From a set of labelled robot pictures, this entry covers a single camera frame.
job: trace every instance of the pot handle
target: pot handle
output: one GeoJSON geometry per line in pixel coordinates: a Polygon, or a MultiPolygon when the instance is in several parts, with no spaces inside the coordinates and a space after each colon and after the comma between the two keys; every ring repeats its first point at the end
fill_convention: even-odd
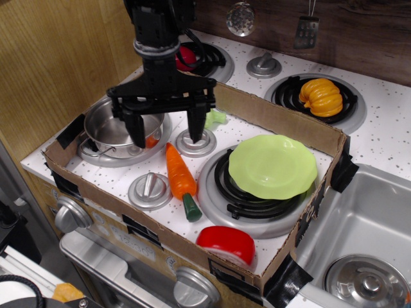
{"type": "Polygon", "coordinates": [[[82,153],[83,153],[84,155],[91,156],[91,157],[100,157],[100,156],[102,156],[104,153],[106,153],[106,152],[108,152],[108,151],[110,151],[110,150],[113,150],[113,151],[116,150],[116,148],[112,146],[111,148],[108,148],[107,150],[102,151],[102,152],[99,152],[99,153],[97,153],[97,154],[87,153],[87,152],[83,149],[83,146],[84,146],[84,144],[85,144],[88,140],[90,140],[90,137],[87,137],[86,139],[84,139],[84,141],[83,141],[82,143],[80,143],[80,145],[79,145],[80,150],[82,151],[82,153]]]}

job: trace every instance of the orange object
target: orange object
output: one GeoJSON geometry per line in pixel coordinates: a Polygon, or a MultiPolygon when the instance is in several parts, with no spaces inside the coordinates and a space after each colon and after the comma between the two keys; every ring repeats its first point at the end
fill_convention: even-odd
{"type": "Polygon", "coordinates": [[[310,108],[318,117],[335,116],[342,110],[340,89],[325,78],[313,79],[305,83],[300,91],[299,99],[304,107],[310,108]]]}
{"type": "Polygon", "coordinates": [[[197,193],[197,183],[180,153],[169,142],[166,145],[166,160],[168,180],[170,181],[173,196],[179,200],[182,200],[183,195],[186,193],[194,196],[197,193]]]}
{"type": "Polygon", "coordinates": [[[58,300],[59,302],[66,303],[71,302],[72,300],[79,300],[83,297],[84,294],[81,291],[79,291],[72,284],[65,282],[56,286],[56,289],[54,290],[53,296],[51,298],[58,300]]]}
{"type": "Polygon", "coordinates": [[[151,149],[154,148],[154,146],[159,143],[160,139],[156,139],[153,137],[153,135],[149,136],[146,139],[146,148],[151,149]]]}
{"type": "Polygon", "coordinates": [[[202,213],[192,197],[197,193],[197,183],[180,153],[169,142],[166,145],[166,161],[171,193],[183,201],[184,211],[189,222],[199,220],[202,213]]]}

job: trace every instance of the green plate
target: green plate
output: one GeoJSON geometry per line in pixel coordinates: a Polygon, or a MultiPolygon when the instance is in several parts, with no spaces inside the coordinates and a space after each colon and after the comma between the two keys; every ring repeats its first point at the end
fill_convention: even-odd
{"type": "Polygon", "coordinates": [[[310,188],[317,177],[317,163],[299,141],[258,135],[234,149],[229,173],[240,189],[258,198],[285,200],[310,188]]]}

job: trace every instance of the silver pot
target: silver pot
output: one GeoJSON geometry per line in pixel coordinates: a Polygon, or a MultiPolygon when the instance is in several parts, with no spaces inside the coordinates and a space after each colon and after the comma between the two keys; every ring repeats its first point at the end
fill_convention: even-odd
{"type": "MultiPolygon", "coordinates": [[[[82,152],[89,156],[105,154],[115,158],[129,158],[142,153],[145,149],[133,143],[125,123],[114,117],[111,109],[111,99],[105,98],[89,110],[84,119],[84,130],[88,138],[94,141],[100,153],[91,155],[83,150],[83,145],[88,141],[88,138],[80,145],[82,152]]],[[[142,115],[142,117],[144,120],[146,149],[150,149],[161,138],[161,124],[164,114],[148,114],[142,115]]]]}

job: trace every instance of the white speckled countertop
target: white speckled countertop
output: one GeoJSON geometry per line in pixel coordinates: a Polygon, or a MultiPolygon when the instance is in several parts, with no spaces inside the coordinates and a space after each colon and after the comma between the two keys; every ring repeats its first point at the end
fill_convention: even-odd
{"type": "MultiPolygon", "coordinates": [[[[231,55],[234,60],[235,70],[233,76],[227,82],[228,85],[262,98],[264,98],[266,91],[276,81],[300,73],[322,73],[350,83],[363,96],[367,107],[367,117],[364,124],[361,125],[357,131],[350,134],[350,154],[353,156],[353,162],[372,165],[393,175],[400,176],[401,178],[410,179],[411,88],[275,52],[270,53],[282,65],[281,73],[270,79],[256,79],[246,72],[246,65],[248,61],[253,58],[262,56],[266,50],[204,33],[196,34],[201,41],[217,45],[231,55]]],[[[129,78],[141,71],[141,68],[138,69],[129,78]]],[[[186,128],[185,113],[172,113],[170,117],[173,123],[173,132],[170,140],[174,141],[176,136],[186,128]]],[[[238,144],[240,141],[256,134],[268,133],[261,128],[256,128],[247,123],[242,123],[242,125],[245,126],[242,126],[242,130],[239,131],[238,125],[235,124],[236,121],[238,122],[239,120],[231,116],[228,116],[228,118],[227,124],[216,126],[213,132],[217,140],[219,136],[220,138],[224,137],[224,140],[227,140],[226,138],[229,136],[229,139],[224,145],[218,145],[213,153],[228,146],[238,144]]],[[[50,139],[21,162],[23,168],[50,183],[53,183],[53,179],[50,176],[49,170],[44,166],[44,158],[40,151],[53,142],[53,140],[54,138],[50,139]]],[[[317,158],[319,175],[322,177],[331,159],[318,151],[313,152],[317,158]]],[[[163,156],[164,152],[161,151],[143,164],[139,164],[138,167],[121,168],[97,167],[76,157],[71,161],[68,169],[81,175],[95,185],[98,185],[100,188],[128,201],[128,186],[138,175],[145,174],[148,171],[165,174],[163,156]]],[[[185,161],[190,170],[195,172],[195,178],[197,179],[198,170],[201,169],[204,160],[200,162],[196,159],[197,158],[185,158],[185,161]]],[[[172,201],[170,205],[165,206],[161,210],[151,211],[150,215],[158,219],[163,225],[166,225],[192,241],[195,241],[199,231],[204,227],[212,225],[207,218],[202,217],[202,219],[195,224],[184,224],[184,228],[174,227],[173,221],[185,220],[181,204],[175,201],[172,201]]],[[[265,269],[267,262],[269,262],[271,256],[273,256],[272,247],[281,247],[284,240],[285,237],[256,240],[259,261],[254,270],[255,273],[261,273],[265,269]]],[[[303,296],[297,296],[289,307],[318,306],[307,301],[303,296]]]]}

